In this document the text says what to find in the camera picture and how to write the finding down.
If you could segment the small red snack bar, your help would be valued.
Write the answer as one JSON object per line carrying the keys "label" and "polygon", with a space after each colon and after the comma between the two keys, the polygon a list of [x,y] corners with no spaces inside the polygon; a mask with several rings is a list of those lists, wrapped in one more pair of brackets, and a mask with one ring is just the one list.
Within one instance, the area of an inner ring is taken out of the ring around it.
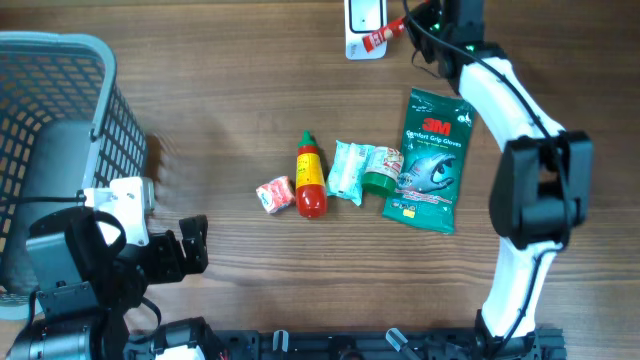
{"label": "small red snack bar", "polygon": [[373,52],[391,39],[399,38],[405,31],[405,18],[398,18],[362,38],[367,53]]}

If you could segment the red white snack packet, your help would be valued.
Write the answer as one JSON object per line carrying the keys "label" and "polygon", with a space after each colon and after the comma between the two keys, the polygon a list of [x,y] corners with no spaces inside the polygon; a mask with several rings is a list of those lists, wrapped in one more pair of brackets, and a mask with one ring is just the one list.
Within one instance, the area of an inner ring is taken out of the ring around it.
{"label": "red white snack packet", "polygon": [[295,203],[295,194],[288,176],[280,176],[259,186],[256,194],[269,214],[278,212]]}

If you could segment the green 3M gloves package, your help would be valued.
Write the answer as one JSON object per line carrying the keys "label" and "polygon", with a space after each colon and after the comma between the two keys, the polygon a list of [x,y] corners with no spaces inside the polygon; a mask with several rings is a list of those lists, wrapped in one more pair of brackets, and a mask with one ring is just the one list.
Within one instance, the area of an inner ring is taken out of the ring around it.
{"label": "green 3M gloves package", "polygon": [[400,152],[404,164],[382,215],[416,228],[455,232],[475,109],[461,98],[411,90]]}

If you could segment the red sauce bottle green cap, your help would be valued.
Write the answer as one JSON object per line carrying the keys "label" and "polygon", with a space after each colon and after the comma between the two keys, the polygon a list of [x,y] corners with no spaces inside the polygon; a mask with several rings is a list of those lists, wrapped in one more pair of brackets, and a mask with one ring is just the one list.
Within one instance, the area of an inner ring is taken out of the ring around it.
{"label": "red sauce bottle green cap", "polygon": [[296,206],[305,218],[319,218],[328,208],[319,147],[307,130],[298,144],[295,179]]}

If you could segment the green lid jar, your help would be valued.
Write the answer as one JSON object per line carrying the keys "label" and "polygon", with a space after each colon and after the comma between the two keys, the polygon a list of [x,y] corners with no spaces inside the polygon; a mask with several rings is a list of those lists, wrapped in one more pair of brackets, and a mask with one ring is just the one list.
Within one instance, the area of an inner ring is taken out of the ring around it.
{"label": "green lid jar", "polygon": [[383,198],[392,195],[403,164],[404,156],[399,150],[383,146],[375,147],[362,177],[363,190]]}

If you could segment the mint green white pouch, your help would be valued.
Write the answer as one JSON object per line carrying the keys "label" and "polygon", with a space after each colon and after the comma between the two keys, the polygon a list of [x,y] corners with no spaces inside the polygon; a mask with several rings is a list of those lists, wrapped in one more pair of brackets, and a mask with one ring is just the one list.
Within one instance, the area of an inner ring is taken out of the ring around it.
{"label": "mint green white pouch", "polygon": [[333,165],[327,178],[327,194],[362,204],[362,177],[373,145],[336,141]]}

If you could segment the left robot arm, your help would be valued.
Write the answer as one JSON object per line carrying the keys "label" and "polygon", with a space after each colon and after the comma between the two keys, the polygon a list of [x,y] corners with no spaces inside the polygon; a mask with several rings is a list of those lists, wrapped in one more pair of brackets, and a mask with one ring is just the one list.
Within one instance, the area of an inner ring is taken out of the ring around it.
{"label": "left robot arm", "polygon": [[10,359],[203,359],[210,338],[202,320],[157,324],[133,334],[125,314],[141,305],[159,308],[145,296],[155,284],[180,282],[208,265],[205,216],[151,235],[148,244],[127,241],[112,214],[91,207],[60,210],[30,228],[27,253],[38,280],[29,296],[27,322]]}

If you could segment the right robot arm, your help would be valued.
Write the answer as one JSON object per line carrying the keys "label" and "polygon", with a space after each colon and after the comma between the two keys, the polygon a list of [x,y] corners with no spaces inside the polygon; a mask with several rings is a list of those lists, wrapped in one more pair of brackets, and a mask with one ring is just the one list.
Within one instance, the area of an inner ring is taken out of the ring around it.
{"label": "right robot arm", "polygon": [[551,119],[519,82],[496,43],[485,40],[481,1],[406,7],[411,42],[468,102],[501,150],[489,198],[500,237],[489,295],[473,329],[428,336],[424,355],[460,359],[563,359],[563,333],[539,329],[535,310],[553,260],[587,217],[594,146]]}

